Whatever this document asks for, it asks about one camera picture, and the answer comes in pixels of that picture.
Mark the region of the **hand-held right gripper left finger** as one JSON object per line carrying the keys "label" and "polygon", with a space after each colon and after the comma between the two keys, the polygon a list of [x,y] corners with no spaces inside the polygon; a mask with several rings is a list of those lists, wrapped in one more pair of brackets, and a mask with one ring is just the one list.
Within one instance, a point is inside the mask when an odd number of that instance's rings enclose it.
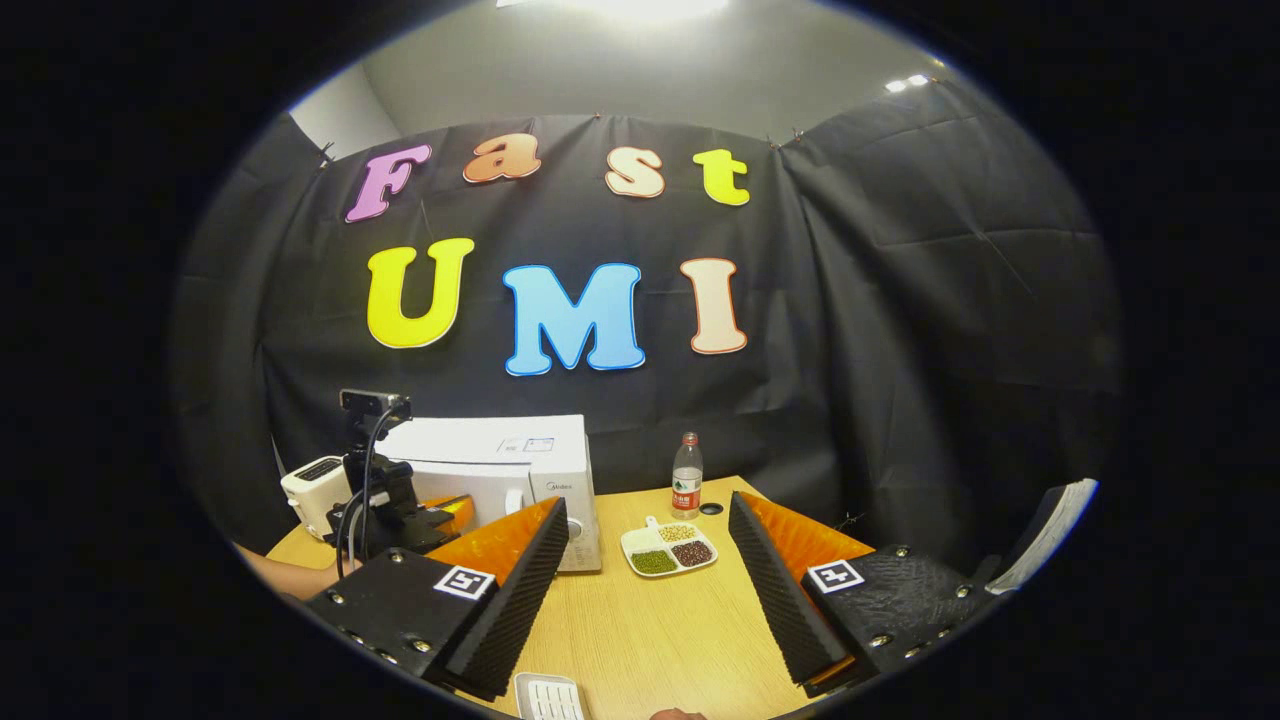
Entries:
{"label": "hand-held right gripper left finger", "polygon": [[416,679],[506,694],[568,543],[549,497],[429,552],[388,548],[305,602],[334,635]]}

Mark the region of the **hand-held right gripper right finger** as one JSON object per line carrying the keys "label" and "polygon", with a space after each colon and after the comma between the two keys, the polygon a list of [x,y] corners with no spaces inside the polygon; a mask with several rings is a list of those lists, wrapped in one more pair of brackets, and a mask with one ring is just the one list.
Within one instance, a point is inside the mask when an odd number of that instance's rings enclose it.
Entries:
{"label": "hand-held right gripper right finger", "polygon": [[993,600],[996,555],[963,574],[744,492],[728,528],[787,673],[812,698],[918,665]]}

